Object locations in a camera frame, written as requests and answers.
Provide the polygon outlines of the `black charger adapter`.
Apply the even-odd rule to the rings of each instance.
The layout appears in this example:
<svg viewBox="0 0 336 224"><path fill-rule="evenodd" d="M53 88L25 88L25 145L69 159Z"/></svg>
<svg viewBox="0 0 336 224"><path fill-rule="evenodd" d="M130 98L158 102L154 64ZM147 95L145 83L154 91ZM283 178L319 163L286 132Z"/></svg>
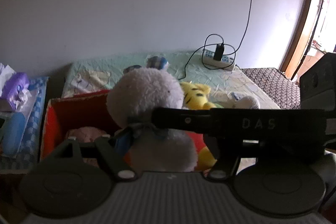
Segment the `black charger adapter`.
<svg viewBox="0 0 336 224"><path fill-rule="evenodd" d="M221 61L224 53L224 44L217 44L215 52L214 52L214 57L213 59L215 61Z"/></svg>

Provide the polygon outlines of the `red cardboard box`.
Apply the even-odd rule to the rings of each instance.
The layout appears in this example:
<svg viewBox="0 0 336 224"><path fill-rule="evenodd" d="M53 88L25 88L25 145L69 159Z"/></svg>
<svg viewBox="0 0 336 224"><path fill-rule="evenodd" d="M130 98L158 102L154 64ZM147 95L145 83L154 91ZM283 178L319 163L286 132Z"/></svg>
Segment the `red cardboard box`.
<svg viewBox="0 0 336 224"><path fill-rule="evenodd" d="M95 127L113 135L120 127L106 107L108 90L81 94L71 98L49 100L43 126L41 159L46 158L65 139L69 130ZM176 128L192 132L182 121L178 110L155 110L150 121L158 128Z"/></svg>

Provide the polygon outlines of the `green patterned bed sheet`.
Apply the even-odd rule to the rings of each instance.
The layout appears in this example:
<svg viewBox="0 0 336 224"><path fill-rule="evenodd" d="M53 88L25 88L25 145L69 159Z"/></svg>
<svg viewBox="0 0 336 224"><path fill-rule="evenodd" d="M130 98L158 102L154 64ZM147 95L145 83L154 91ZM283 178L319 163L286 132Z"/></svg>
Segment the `green patterned bed sheet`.
<svg viewBox="0 0 336 224"><path fill-rule="evenodd" d="M251 96L259 102L261 109L280 108L241 69L207 69L201 63L201 55L193 55L191 52L133 53L75 61L67 74L62 97L70 98L112 89L124 75L125 69L134 65L144 68L154 56L163 57L168 61L166 73L173 81L210 87L208 98L213 103L231 107L236 100Z"/></svg>

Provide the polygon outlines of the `pink bear plush toy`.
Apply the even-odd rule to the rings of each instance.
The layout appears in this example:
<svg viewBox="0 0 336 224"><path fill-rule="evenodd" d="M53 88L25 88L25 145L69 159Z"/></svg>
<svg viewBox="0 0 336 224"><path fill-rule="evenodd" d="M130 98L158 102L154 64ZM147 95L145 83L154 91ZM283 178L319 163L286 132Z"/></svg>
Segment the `pink bear plush toy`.
<svg viewBox="0 0 336 224"><path fill-rule="evenodd" d="M81 127L77 129L69 130L66 133L66 139L69 137L75 137L80 143L91 143L95 139L105 135L106 132L95 127Z"/></svg>

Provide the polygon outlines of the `purple tissue pack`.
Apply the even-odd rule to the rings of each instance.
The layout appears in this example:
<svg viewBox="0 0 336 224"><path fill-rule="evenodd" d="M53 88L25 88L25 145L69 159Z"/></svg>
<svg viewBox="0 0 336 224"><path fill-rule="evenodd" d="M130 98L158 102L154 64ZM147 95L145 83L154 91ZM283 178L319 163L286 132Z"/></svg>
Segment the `purple tissue pack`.
<svg viewBox="0 0 336 224"><path fill-rule="evenodd" d="M22 100L20 95L29 87L29 78L24 72L14 73L2 88L1 111L16 111Z"/></svg>

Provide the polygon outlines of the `green bean plush toy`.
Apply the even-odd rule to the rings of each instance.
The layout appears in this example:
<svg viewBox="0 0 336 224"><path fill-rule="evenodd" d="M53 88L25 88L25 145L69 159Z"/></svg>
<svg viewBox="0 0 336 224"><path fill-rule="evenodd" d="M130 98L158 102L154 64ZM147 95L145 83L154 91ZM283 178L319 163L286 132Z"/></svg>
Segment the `green bean plush toy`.
<svg viewBox="0 0 336 224"><path fill-rule="evenodd" d="M260 108L260 102L257 98L237 92L216 91L210 95L210 101L226 109Z"/></svg>

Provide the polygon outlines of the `brown patterned blanket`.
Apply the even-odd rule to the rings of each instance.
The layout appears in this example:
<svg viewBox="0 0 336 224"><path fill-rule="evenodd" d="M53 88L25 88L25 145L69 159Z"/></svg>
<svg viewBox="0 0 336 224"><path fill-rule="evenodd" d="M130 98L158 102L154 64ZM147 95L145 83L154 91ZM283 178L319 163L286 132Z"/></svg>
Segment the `brown patterned blanket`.
<svg viewBox="0 0 336 224"><path fill-rule="evenodd" d="M243 73L281 109L300 108L300 89L276 68L246 68Z"/></svg>

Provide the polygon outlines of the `blue checked box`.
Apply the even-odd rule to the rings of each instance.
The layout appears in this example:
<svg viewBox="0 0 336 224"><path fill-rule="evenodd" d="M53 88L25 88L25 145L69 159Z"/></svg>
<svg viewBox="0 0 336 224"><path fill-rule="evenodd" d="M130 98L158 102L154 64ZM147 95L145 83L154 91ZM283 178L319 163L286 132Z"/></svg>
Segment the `blue checked box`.
<svg viewBox="0 0 336 224"><path fill-rule="evenodd" d="M30 79L29 90L37 90L37 100L29 116L25 133L15 158L1 156L1 171L11 173L14 170L31 169L39 161L41 144L41 126L46 101L49 77Z"/></svg>

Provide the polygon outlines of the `white bunny plush toy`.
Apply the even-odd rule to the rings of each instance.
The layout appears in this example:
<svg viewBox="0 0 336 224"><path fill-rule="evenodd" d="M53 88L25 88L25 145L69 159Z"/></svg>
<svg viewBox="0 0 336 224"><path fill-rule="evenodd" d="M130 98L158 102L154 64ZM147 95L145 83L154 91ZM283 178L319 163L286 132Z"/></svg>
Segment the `white bunny plush toy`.
<svg viewBox="0 0 336 224"><path fill-rule="evenodd" d="M197 149L189 135L160 125L161 119L171 121L166 114L153 115L160 108L183 106L184 92L168 66L164 57L153 56L145 67L126 68L106 98L108 113L120 127L115 150L129 155L138 173L191 172L197 165Z"/></svg>

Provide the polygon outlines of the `yellow tiger plush toy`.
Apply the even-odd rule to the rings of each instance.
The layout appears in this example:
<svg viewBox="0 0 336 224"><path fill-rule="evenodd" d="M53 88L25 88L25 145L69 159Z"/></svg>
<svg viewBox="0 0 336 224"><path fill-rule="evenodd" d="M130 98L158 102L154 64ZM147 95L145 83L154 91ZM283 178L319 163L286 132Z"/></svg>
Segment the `yellow tiger plush toy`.
<svg viewBox="0 0 336 224"><path fill-rule="evenodd" d="M187 109L210 110L211 108L217 107L214 103L209 101L211 88L208 85L188 82L181 82L180 85L184 92L183 106ZM210 169L217 160L204 143L203 135L194 132L187 133L191 139L193 139L198 154L198 162L195 170L204 171Z"/></svg>

